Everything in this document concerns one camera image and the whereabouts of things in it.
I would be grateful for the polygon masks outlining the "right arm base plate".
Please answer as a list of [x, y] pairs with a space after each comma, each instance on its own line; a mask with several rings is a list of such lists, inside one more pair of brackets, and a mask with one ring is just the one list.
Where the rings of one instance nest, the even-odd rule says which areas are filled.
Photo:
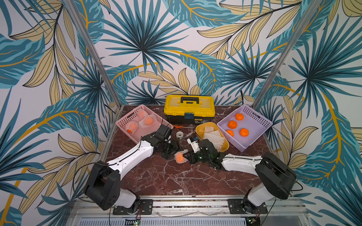
[[230, 214], [267, 214], [268, 210], [266, 204], [263, 203], [260, 206], [254, 206], [244, 199], [228, 199], [228, 208]]

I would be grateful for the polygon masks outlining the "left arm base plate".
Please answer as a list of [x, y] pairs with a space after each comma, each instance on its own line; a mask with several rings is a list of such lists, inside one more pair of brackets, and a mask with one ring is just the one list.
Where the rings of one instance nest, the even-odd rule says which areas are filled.
[[141, 216], [151, 215], [153, 202], [152, 199], [137, 199], [130, 208], [115, 206], [112, 214], [116, 216], [131, 216], [136, 214], [140, 214]]

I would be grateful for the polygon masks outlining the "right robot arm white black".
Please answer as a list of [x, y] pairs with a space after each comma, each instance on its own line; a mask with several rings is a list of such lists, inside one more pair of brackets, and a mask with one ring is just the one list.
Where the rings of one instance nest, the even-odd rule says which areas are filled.
[[261, 183], [250, 189], [239, 206], [253, 213], [272, 198], [286, 200], [297, 180], [296, 173], [272, 153], [261, 156], [239, 156], [218, 152], [207, 139], [187, 140], [193, 151], [183, 156], [191, 163], [207, 163], [215, 170], [239, 171], [260, 178]]

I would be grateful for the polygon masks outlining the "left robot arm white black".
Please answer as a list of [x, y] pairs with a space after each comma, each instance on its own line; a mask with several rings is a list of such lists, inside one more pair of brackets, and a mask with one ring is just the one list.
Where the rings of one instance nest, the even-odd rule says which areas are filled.
[[155, 151], [165, 157], [176, 153], [179, 147], [172, 139], [171, 132], [171, 128], [162, 124], [156, 132], [143, 136], [136, 146], [118, 158], [107, 163], [96, 162], [84, 187], [84, 194], [104, 211], [117, 206], [135, 213], [140, 208], [140, 197], [130, 190], [122, 189], [121, 180]]

